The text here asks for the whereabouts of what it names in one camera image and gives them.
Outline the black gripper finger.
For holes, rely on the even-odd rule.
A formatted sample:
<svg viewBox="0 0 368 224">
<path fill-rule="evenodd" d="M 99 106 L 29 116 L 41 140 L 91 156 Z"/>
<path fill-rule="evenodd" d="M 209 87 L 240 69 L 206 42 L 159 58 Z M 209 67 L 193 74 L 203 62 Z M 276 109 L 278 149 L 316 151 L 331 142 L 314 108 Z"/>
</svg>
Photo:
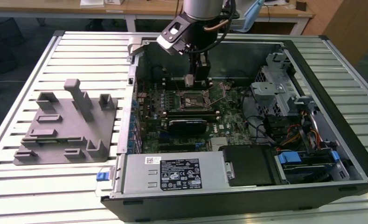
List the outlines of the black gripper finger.
<svg viewBox="0 0 368 224">
<path fill-rule="evenodd" d="M 197 55 L 195 80 L 203 81 L 207 79 L 210 73 L 209 53 Z"/>
</svg>

